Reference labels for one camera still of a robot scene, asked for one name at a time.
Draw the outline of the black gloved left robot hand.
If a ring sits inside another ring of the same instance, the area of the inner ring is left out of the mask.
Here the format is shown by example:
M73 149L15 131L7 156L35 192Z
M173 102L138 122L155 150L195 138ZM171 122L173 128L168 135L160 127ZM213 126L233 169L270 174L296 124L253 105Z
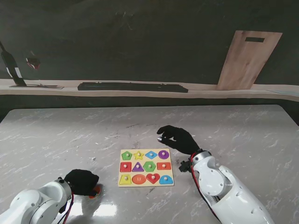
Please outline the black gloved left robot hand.
M96 196L98 194L95 188L99 177L89 170L74 169L65 176L64 180L75 195Z

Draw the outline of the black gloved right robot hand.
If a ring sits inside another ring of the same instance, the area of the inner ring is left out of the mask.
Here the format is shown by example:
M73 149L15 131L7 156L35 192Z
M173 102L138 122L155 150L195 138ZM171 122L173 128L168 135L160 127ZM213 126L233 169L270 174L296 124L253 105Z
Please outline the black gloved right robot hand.
M183 128L167 125L159 128L157 134L160 135L159 142L183 154L192 155L203 151Z

